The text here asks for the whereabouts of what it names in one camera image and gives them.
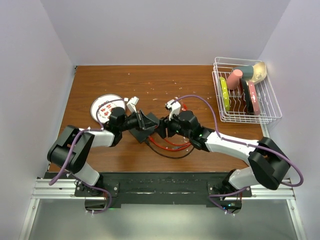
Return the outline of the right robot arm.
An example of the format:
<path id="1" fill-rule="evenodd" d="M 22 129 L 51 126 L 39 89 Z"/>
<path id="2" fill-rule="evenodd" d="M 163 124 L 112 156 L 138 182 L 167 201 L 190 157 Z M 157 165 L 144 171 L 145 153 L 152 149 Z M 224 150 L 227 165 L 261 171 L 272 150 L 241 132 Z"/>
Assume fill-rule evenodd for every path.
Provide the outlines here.
<path id="1" fill-rule="evenodd" d="M 222 182 L 223 192 L 230 197 L 254 185 L 277 190 L 290 168 L 290 164 L 278 156 L 283 152 L 272 139 L 245 140 L 218 133 L 202 126 L 190 110 L 161 118 L 155 131 L 163 139 L 183 136 L 198 150 L 244 161 L 248 165 L 246 168 L 231 170 Z"/>

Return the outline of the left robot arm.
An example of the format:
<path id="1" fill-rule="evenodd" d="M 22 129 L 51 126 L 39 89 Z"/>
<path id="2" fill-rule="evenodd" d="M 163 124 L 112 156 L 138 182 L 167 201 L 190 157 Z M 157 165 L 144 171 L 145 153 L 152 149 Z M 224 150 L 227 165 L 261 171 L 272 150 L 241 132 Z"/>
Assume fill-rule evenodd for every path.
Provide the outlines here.
<path id="1" fill-rule="evenodd" d="M 128 130 L 155 130 L 160 120 L 148 116 L 142 110 L 127 115 L 121 107 L 111 110 L 109 120 L 101 128 L 77 128 L 68 125 L 49 149 L 47 159 L 60 167 L 58 174 L 49 182 L 54 185 L 64 172 L 73 175 L 92 196 L 99 196 L 104 190 L 102 175 L 94 170 L 87 157 L 91 148 L 114 147 Z"/>

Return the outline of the black network switch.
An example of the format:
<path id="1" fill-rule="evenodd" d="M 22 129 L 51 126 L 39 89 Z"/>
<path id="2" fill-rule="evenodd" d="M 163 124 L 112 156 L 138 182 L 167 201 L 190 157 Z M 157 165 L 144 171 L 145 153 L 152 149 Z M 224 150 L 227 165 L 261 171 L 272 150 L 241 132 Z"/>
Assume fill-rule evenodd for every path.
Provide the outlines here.
<path id="1" fill-rule="evenodd" d="M 159 119 L 152 112 L 148 113 L 146 116 L 157 123 L 159 122 Z M 146 139 L 155 132 L 155 129 L 155 126 L 146 130 L 131 129 L 129 130 L 129 133 L 141 144 L 144 143 Z"/>

